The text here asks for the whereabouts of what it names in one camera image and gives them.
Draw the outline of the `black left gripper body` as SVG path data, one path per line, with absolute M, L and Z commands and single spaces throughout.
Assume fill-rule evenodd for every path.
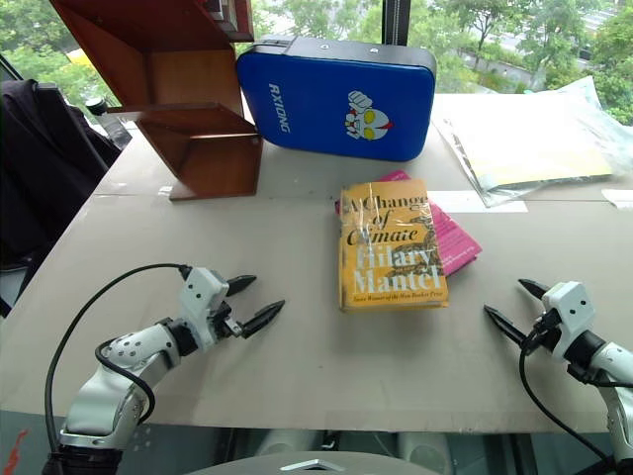
M 226 301 L 210 314 L 210 326 L 217 341 L 243 336 L 243 326 L 231 315 L 232 308 Z

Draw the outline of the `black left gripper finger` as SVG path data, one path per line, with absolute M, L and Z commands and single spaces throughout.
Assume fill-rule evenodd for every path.
M 229 279 L 226 283 L 228 285 L 228 290 L 226 291 L 226 296 L 230 297 L 239 292 L 245 290 L 249 285 L 251 285 L 257 277 L 255 275 L 245 274 L 239 275 L 237 277 L 233 277 Z
M 248 339 L 263 330 L 266 326 L 273 322 L 285 304 L 285 300 L 280 300 L 260 309 L 254 314 L 254 317 L 251 320 L 241 325 L 241 337 Z

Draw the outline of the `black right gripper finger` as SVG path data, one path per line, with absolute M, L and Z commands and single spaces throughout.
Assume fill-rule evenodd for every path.
M 518 282 L 530 295 L 538 300 L 541 300 L 550 290 L 549 286 L 536 282 L 532 279 L 519 278 Z
M 507 338 L 516 343 L 518 346 L 523 346 L 524 341 L 527 339 L 527 335 L 517 328 L 510 319 L 501 313 L 501 311 L 489 305 L 485 305 L 484 312 Z

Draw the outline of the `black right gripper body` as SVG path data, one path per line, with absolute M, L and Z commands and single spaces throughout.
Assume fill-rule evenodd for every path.
M 544 312 L 536 319 L 531 333 L 524 342 L 527 353 L 544 347 L 552 352 L 559 341 L 559 313 L 555 309 Z

